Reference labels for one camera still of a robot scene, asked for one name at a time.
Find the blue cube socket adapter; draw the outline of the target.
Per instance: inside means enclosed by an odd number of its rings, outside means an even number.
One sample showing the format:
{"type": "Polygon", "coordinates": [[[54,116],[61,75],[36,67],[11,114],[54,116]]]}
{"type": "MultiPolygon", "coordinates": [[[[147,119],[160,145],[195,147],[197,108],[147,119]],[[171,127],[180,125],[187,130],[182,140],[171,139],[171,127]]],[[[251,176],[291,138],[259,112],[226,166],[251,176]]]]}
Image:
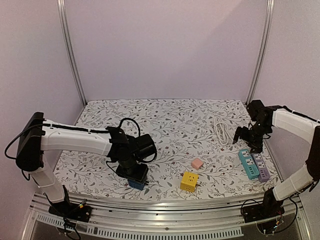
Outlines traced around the blue cube socket adapter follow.
{"type": "Polygon", "coordinates": [[[131,188],[134,188],[134,189],[137,189],[137,190],[140,190],[142,191],[142,183],[147,180],[147,179],[142,179],[142,180],[137,180],[137,179],[128,179],[128,185],[131,187],[131,188]]]}

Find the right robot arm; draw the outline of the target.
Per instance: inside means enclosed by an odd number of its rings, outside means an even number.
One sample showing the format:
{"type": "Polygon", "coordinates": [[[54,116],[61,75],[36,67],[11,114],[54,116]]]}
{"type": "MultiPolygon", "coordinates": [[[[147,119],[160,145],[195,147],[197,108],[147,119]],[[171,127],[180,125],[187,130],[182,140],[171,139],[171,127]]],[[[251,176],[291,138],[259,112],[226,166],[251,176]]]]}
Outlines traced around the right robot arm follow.
{"type": "Polygon", "coordinates": [[[283,105],[265,106],[261,100],[252,100],[246,107],[251,126],[238,127],[233,143],[243,140],[251,153],[259,154],[263,150],[263,141],[273,129],[280,129],[292,135],[293,146],[284,140],[277,143],[282,150],[285,163],[300,164],[292,167],[292,174],[283,182],[264,193],[258,213],[262,218],[269,218],[294,194],[312,191],[320,182],[320,121],[296,112],[283,105]]]}

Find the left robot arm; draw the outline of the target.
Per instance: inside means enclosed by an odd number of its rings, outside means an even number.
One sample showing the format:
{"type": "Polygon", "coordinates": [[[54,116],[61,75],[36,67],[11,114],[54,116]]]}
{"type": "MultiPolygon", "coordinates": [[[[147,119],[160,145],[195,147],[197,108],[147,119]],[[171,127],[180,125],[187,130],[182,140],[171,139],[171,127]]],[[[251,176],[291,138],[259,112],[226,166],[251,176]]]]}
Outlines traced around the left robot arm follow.
{"type": "Polygon", "coordinates": [[[52,163],[47,159],[54,153],[71,151],[92,153],[106,158],[106,164],[117,163],[114,173],[138,185],[147,184],[148,163],[157,158],[157,148],[149,134],[137,131],[137,136],[124,132],[122,126],[88,128],[62,124],[35,112],[23,130],[5,148],[5,157],[35,181],[48,202],[63,216],[74,213],[68,191],[57,180],[52,163]],[[8,149],[17,142],[15,156],[8,149]]]}

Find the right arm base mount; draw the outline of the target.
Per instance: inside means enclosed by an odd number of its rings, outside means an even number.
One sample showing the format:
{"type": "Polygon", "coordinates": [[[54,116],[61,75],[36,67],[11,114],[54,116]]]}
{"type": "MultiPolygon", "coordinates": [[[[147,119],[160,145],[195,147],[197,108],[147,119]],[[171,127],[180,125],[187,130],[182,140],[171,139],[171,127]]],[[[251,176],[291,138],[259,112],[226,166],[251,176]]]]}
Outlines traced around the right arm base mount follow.
{"type": "Polygon", "coordinates": [[[283,201],[276,201],[274,203],[258,203],[254,200],[254,204],[245,205],[246,200],[240,207],[240,214],[242,215],[245,223],[256,222],[280,216],[285,213],[283,201]]]}

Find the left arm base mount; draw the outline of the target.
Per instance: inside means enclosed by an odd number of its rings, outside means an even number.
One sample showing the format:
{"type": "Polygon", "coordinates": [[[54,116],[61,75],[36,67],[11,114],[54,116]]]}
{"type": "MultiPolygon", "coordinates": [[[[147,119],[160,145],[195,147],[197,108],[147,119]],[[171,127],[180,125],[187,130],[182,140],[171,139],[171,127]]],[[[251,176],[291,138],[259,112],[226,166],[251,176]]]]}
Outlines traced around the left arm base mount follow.
{"type": "Polygon", "coordinates": [[[72,203],[67,200],[52,203],[49,201],[50,207],[48,212],[59,217],[88,223],[93,208],[85,203],[72,203]]]}

